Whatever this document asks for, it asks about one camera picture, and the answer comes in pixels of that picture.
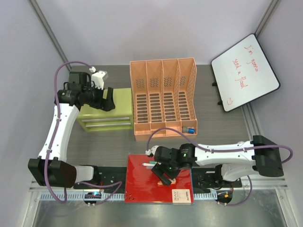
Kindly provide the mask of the orange highlighter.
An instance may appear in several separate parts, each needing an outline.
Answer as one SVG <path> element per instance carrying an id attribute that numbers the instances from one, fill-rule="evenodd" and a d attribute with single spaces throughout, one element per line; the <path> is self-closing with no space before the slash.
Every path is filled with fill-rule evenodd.
<path id="1" fill-rule="evenodd" d="M 171 181 L 171 184 L 176 184 L 176 179 L 170 179 Z M 163 182 L 162 181 L 158 181 L 158 186 L 164 186 Z"/>

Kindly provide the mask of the green metal drawer cabinet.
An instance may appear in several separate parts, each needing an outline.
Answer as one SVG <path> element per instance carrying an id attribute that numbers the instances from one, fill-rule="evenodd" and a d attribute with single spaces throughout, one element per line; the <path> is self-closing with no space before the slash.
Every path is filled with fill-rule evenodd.
<path id="1" fill-rule="evenodd" d="M 130 130 L 134 126 L 132 92 L 130 88 L 114 89 L 115 109 L 105 112 L 84 105 L 77 121 L 87 132 Z"/>

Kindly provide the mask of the blue and grey marker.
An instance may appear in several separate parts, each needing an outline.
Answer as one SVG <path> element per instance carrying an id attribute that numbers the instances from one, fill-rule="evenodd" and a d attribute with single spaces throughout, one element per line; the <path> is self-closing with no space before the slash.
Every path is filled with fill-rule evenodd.
<path id="1" fill-rule="evenodd" d="M 189 133 L 189 134 L 195 134 L 195 129 L 194 128 L 189 128 L 189 127 L 182 127 L 182 132 L 183 133 Z"/>

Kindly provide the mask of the orange plastic file organizer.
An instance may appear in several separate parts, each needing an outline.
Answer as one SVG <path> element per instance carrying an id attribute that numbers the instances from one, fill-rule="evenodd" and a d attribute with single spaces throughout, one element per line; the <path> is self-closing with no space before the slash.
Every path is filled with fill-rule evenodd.
<path id="1" fill-rule="evenodd" d="M 194 91 L 197 67 L 194 58 L 130 62 L 136 141 L 179 138 L 182 127 L 195 129 Z"/>

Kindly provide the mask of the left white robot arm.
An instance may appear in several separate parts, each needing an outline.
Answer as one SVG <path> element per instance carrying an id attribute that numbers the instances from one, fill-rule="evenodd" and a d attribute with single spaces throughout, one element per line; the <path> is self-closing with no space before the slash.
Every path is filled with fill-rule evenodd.
<path id="1" fill-rule="evenodd" d="M 47 178 L 51 187 L 71 188 L 84 181 L 91 189 L 100 185 L 101 177 L 97 166 L 73 166 L 66 162 L 67 147 L 71 130 L 84 105 L 105 112 L 115 108 L 113 89 L 104 94 L 104 78 L 107 72 L 98 71 L 92 75 L 86 72 L 71 72 L 77 81 L 65 82 L 58 90 L 58 100 L 54 102 L 54 115 L 45 145 L 36 159 L 31 158 L 28 169 L 40 186 L 46 186 Z"/>

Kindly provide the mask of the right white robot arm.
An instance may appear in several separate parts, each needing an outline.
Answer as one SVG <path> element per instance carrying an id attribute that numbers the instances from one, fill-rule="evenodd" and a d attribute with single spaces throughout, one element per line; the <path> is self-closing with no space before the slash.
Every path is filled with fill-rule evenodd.
<path id="1" fill-rule="evenodd" d="M 284 175 L 279 148 L 261 135 L 252 141 L 229 145 L 182 144 L 178 149 L 153 146 L 146 150 L 156 161 L 152 172 L 165 184 L 181 170 L 215 165 L 214 182 L 220 187 L 247 175 L 282 177 Z"/>

